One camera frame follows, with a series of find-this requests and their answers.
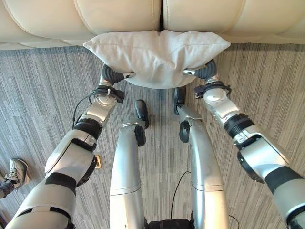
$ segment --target sneaker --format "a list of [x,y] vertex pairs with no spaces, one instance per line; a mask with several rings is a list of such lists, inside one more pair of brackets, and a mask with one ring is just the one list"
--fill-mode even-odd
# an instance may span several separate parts
[[5,182],[10,182],[15,189],[28,184],[30,178],[28,176],[29,166],[24,161],[12,158],[10,160],[10,173],[5,175]]

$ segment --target black cable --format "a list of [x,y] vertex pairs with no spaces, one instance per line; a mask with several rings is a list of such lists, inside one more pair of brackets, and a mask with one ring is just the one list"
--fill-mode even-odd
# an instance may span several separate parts
[[92,96],[92,93],[84,98],[82,98],[75,106],[74,108],[74,112],[73,112],[73,118],[72,118],[72,129],[74,128],[74,124],[75,124],[75,114],[76,114],[76,110],[77,110],[77,107],[81,104],[82,101],[84,101],[86,98]]
[[235,218],[234,216],[231,216],[231,215],[229,215],[229,216],[236,220],[236,222],[237,222],[237,229],[239,229],[239,221],[237,220],[237,218]]
[[89,102],[90,102],[90,104],[93,104],[92,101],[91,101],[91,96],[89,97]]
[[171,208],[171,219],[172,219],[172,217],[173,217],[173,202],[174,202],[174,200],[175,200],[175,196],[176,196],[177,189],[178,189],[178,187],[179,187],[179,185],[180,185],[180,182],[181,182],[183,176],[184,176],[185,174],[187,174],[187,173],[191,173],[191,172],[190,172],[190,171],[185,171],[185,172],[182,174],[182,176],[180,177],[180,180],[179,180],[179,182],[178,182],[178,184],[177,184],[175,193],[173,194],[173,201],[172,201],[172,208]]

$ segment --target cushion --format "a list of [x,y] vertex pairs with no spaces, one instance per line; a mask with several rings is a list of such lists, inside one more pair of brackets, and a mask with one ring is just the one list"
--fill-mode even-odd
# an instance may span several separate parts
[[111,32],[83,44],[101,61],[118,72],[133,71],[132,84],[166,89],[184,86],[195,77],[183,75],[230,46],[211,32]]

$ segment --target black base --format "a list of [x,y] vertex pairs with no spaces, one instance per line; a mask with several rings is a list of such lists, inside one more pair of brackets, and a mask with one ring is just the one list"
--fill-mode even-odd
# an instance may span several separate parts
[[178,107],[181,107],[185,103],[186,97],[186,86],[176,87],[173,93],[173,99],[175,102],[174,113],[179,115]]
[[192,223],[187,219],[166,219],[152,221],[146,229],[193,229]]
[[145,122],[145,129],[147,129],[149,127],[149,120],[146,103],[144,102],[144,100],[139,99],[134,102],[134,107],[137,112],[138,118],[142,119]]

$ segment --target white leather sofa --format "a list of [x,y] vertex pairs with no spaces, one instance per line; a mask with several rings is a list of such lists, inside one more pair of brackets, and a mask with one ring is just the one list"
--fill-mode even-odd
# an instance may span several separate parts
[[0,1],[0,50],[82,45],[105,32],[160,28],[211,31],[233,43],[305,43],[305,1]]

